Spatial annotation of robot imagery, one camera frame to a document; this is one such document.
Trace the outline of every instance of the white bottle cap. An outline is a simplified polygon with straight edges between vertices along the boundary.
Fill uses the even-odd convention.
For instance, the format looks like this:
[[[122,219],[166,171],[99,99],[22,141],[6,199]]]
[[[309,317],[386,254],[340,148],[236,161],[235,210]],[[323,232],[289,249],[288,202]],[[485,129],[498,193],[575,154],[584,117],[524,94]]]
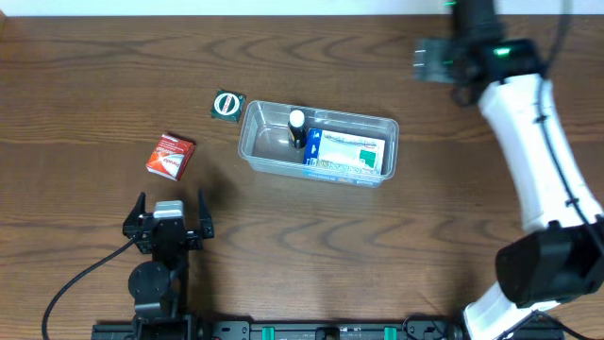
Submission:
[[[290,113],[290,124],[294,128],[300,128],[304,126],[304,112],[301,110],[293,110]]]

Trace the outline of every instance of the small bottle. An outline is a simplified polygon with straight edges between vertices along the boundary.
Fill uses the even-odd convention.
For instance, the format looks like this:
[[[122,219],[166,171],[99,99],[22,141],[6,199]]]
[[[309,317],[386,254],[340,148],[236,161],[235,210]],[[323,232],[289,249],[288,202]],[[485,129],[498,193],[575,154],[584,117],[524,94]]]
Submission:
[[[290,144],[295,148],[306,146],[306,130],[304,129],[304,112],[301,110],[293,110],[290,113],[290,121],[287,126],[290,128]]]

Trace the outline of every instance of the clear plastic container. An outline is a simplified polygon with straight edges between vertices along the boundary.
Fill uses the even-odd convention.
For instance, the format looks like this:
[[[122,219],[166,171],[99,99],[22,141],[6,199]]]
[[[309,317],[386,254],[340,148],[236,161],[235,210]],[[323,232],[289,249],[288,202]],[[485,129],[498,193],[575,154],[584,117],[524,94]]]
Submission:
[[[287,123],[292,110],[306,115],[305,126],[377,138],[386,142],[381,175],[356,175],[304,164],[304,148],[288,140]],[[253,101],[247,105],[239,141],[239,155],[256,171],[378,187],[394,175],[398,151],[398,123],[392,119],[360,114]]]

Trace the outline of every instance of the sticker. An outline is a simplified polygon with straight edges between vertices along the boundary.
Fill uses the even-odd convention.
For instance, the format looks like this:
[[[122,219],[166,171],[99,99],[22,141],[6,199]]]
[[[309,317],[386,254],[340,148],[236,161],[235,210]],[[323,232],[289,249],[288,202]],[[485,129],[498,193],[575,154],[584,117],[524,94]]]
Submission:
[[[361,149],[359,151],[359,161],[374,169],[376,168],[376,153],[370,150]]]
[[[214,109],[222,115],[231,115],[239,110],[241,102],[232,93],[222,93],[214,100]]]

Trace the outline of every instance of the red box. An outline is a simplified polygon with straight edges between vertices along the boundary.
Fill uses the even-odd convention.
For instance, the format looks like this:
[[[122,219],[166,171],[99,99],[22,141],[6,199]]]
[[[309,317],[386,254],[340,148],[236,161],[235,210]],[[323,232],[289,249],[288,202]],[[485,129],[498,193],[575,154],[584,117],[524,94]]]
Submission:
[[[147,170],[172,180],[180,180],[195,144],[169,135],[161,135],[158,145],[147,162]]]

